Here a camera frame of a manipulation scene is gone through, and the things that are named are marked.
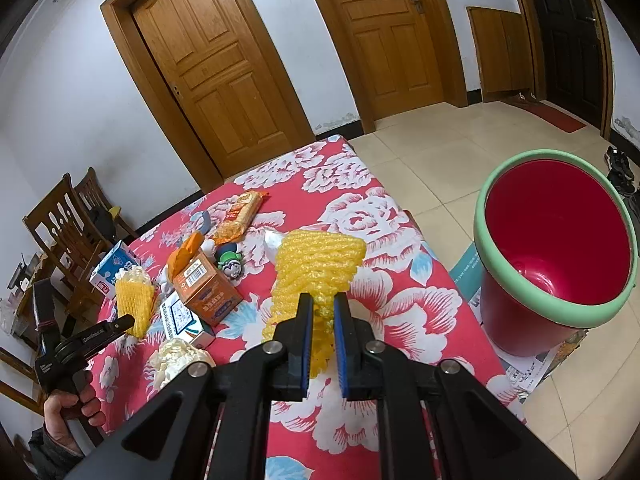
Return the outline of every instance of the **human hand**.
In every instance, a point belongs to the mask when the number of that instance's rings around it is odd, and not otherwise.
[[[89,371],[85,372],[85,376],[87,386],[80,392],[81,411],[83,415],[89,417],[89,424],[100,427],[107,422],[107,417],[100,411],[100,399],[95,396],[94,387],[91,386],[94,376]],[[80,453],[78,444],[69,433],[69,428],[60,415],[62,408],[71,408],[76,405],[76,402],[78,402],[78,396],[61,390],[53,390],[44,402],[44,425],[52,440],[60,446]]]

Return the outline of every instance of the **blue and white carton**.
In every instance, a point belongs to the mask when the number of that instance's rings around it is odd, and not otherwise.
[[[140,260],[126,243],[120,240],[95,267],[89,277],[89,283],[112,300],[116,297],[116,273],[120,269],[129,270],[132,266],[139,264]]]
[[[211,327],[183,305],[176,290],[160,304],[160,315],[167,339],[178,337],[205,349],[216,338]]]

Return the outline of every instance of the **door frame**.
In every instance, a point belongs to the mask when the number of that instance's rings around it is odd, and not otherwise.
[[[224,183],[224,178],[198,138],[191,123],[169,90],[160,69],[146,47],[133,17],[138,0],[105,0],[102,16],[129,75],[138,87],[160,129],[204,193]],[[316,139],[289,75],[252,0],[236,0],[255,36],[283,101],[303,137]]]
[[[546,99],[545,55],[542,47],[542,32],[538,13],[533,0],[517,0],[520,13],[524,18],[533,70],[534,94],[539,100]],[[602,10],[600,0],[591,0],[595,13],[596,35],[600,41],[602,53],[602,118],[600,120],[600,135],[609,140],[610,123],[613,114],[613,65],[611,57],[611,45],[609,43],[609,29]]]
[[[424,16],[431,33],[440,71],[444,100],[454,106],[465,107],[468,105],[465,74],[447,1],[423,0],[423,2]],[[334,40],[335,49],[360,115],[362,129],[365,133],[374,132],[376,125],[373,118],[373,106],[365,90],[364,76],[360,73],[356,63],[357,53],[349,40],[349,31],[333,0],[316,0],[316,3],[329,30],[329,35]]]

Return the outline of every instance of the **person's arm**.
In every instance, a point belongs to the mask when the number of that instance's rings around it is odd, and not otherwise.
[[[91,372],[86,372],[87,386],[80,392],[82,413],[89,424],[102,426],[106,417],[100,411],[100,399],[91,386]],[[44,403],[44,426],[31,435],[29,447],[33,463],[41,480],[62,480],[84,457],[60,415],[62,408],[71,408],[78,396],[54,390]]]

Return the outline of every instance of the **trash can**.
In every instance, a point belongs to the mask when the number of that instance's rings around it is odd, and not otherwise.
[[[502,163],[480,190],[474,238],[485,331],[517,356],[606,323],[636,282],[636,234],[622,200],[569,153],[534,150]]]

